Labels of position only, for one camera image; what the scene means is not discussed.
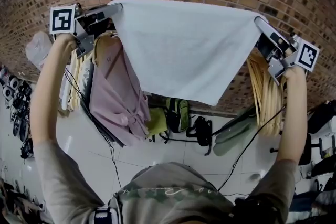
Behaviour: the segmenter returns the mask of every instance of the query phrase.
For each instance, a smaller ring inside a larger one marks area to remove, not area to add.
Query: person
[[[54,42],[31,100],[30,127],[46,205],[55,223],[285,223],[294,195],[294,173],[307,136],[307,85],[303,69],[286,71],[287,110],[276,162],[248,198],[234,206],[198,172],[178,163],[136,174],[104,205],[77,163],[57,144],[56,120],[70,34]]]

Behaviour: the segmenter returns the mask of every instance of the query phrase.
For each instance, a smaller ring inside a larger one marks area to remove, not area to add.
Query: black strap
[[[169,111],[175,111],[175,98],[170,98]]]
[[[194,125],[189,127],[186,131],[187,137],[195,137],[200,146],[209,146],[208,152],[205,156],[209,155],[212,147],[212,121],[206,121],[204,117],[199,116]]]
[[[180,112],[180,105],[181,105],[182,101],[183,101],[182,99],[179,99],[179,101],[177,102],[177,107],[176,107],[177,114],[181,114],[181,112]]]
[[[192,142],[192,143],[197,143],[197,141],[193,141],[193,140],[183,140],[183,139],[173,139],[173,138],[169,138],[169,132],[165,131],[164,132],[166,134],[166,136],[164,136],[162,133],[159,134],[159,136],[164,140],[164,143],[167,144],[168,141],[180,141],[180,142]]]
[[[97,208],[94,213],[94,224],[113,224],[110,209],[111,208],[107,205]]]

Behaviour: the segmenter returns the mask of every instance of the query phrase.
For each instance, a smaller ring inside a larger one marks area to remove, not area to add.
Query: person's right arm
[[[277,161],[288,159],[299,164],[307,139],[307,83],[305,71],[289,68],[287,78],[287,109]]]

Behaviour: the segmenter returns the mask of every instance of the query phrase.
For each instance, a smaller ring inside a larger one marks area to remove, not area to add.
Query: gray shirt
[[[44,198],[57,223],[94,223],[97,208],[109,208],[115,224],[178,224],[187,221],[223,223],[233,204],[189,166],[155,165],[140,171],[105,205],[86,183],[77,163],[57,144],[43,142],[34,154]],[[266,194],[283,220],[294,194],[292,161],[277,162],[252,196]]]

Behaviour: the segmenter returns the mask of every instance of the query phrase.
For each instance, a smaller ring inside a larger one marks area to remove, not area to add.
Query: person's left arm
[[[58,145],[56,121],[62,77],[76,44],[72,35],[57,37],[31,99],[30,127],[44,198],[54,223],[87,223],[103,205],[77,163]]]

